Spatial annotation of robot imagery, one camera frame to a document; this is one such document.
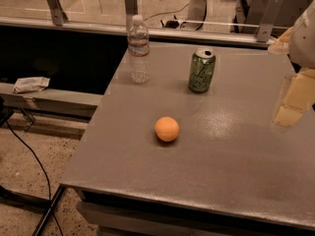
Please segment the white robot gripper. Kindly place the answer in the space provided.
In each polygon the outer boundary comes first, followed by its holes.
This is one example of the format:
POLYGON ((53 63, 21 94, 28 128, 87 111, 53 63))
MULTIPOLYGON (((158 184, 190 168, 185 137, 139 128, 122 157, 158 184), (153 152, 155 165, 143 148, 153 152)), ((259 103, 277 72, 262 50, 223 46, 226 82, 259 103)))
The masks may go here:
POLYGON ((293 25, 268 47, 272 54, 287 54, 301 66, 289 80, 274 122, 283 127, 294 126, 315 103, 315 0, 293 25))

